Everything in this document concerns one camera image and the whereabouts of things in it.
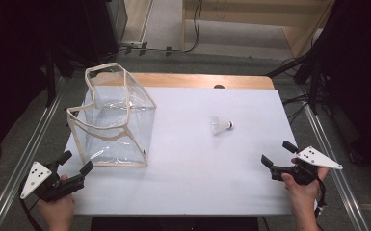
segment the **transparent plastic bag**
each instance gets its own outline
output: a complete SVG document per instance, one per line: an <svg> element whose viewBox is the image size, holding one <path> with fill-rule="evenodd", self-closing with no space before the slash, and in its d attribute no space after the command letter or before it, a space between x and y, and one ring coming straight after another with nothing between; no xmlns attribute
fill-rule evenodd
<svg viewBox="0 0 371 231"><path fill-rule="evenodd" d="M85 75L89 91L83 106L67 109L83 163L146 167L156 109L152 98L119 64L88 68Z"/></svg>

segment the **shuttlecock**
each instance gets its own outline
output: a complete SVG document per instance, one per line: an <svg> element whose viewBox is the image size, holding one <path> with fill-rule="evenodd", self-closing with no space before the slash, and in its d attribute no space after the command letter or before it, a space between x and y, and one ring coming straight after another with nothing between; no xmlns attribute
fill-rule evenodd
<svg viewBox="0 0 371 231"><path fill-rule="evenodd" d="M211 122L212 133L217 135L226 130L230 130L233 127L233 123L231 121L219 121L217 117L213 118Z"/></svg>

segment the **white table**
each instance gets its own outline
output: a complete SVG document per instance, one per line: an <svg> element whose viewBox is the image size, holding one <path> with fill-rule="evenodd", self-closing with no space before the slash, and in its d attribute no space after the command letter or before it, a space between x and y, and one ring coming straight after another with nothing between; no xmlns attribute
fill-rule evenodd
<svg viewBox="0 0 371 231"><path fill-rule="evenodd" d="M158 108L148 167L94 167L73 194L75 214L91 216L262 216L290 214L284 184L260 162L291 166L295 143L276 90L147 87ZM210 117L234 129L214 136ZM60 174L78 173L73 157Z"/></svg>

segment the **gray carpet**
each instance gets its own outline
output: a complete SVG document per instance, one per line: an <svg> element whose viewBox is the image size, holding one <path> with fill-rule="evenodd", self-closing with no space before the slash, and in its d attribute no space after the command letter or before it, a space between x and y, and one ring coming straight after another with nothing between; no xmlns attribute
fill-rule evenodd
<svg viewBox="0 0 371 231"><path fill-rule="evenodd" d="M229 74L229 75L263 75L278 66L281 61L261 60L249 57L228 57L214 55L197 55L172 53L169 57L165 53L146 52L139 56L137 52L128 55L120 54L115 59L108 62L118 62L130 72L165 72L165 73L201 73L201 74ZM66 112L64 108L78 105L83 100L86 86L84 83L84 69L77 70L73 78L65 79L65 90L60 101L59 107L50 126L45 131L45 135L40 142L34 160L47 163L55 159L64 151L70 130L66 127ZM281 99L288 99L298 96L298 87L293 83L291 77L282 74L274 79L275 88L278 90ZM28 110L13 126L7 137L1 143L2 159L0 161L0 192L10 180L12 172L18 163L29 139L35 131L41 115L45 108L46 93L40 94L29 106ZM286 114L291 115L296 112L301 103L289 104L285 107ZM371 204L371 166L358 167L353 165L348 158L348 150L339 135L334 122L319 108L320 118L322 119L325 132L331 142L334 153L338 161L344 166L345 174L348 178L350 187L359 204ZM300 113L292 123L292 131L299 147L312 145L319 147L312 127L305 113ZM342 202L341 196L334 184L331 175L326 179L327 203L325 211L319 217L319 223L325 230L354 230ZM27 203L31 206L34 198L28 198ZM363 210L367 223L371 228L371 207L365 206L368 210ZM42 222L37 209L32 210L32 214L40 224ZM90 217L76 216L72 230L90 230ZM294 219L291 216L267 217L270 230L294 230ZM178 219L167 220L165 226L167 230L175 229L175 224L182 221ZM266 230L263 220L259 219L260 230ZM0 230L33 230L28 223L23 211L21 210L17 196L14 198Z"/></svg>

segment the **human hand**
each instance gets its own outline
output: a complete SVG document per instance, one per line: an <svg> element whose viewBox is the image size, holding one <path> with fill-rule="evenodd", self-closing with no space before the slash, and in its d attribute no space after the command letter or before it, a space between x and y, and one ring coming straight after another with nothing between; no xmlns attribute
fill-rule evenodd
<svg viewBox="0 0 371 231"><path fill-rule="evenodd" d="M60 180L66 180L67 178L67 175L62 175ZM45 202L40 199L38 207L50 231L70 229L74 215L74 200L71 194L52 202Z"/></svg>
<svg viewBox="0 0 371 231"><path fill-rule="evenodd" d="M327 167L318 167L318 176L320 180L324 181L329 169ZM290 209L293 215L302 216L308 213L314 214L314 201L317 198L320 186L318 181L314 180L307 186L298 185L293 176L288 173L281 175L290 197Z"/></svg>

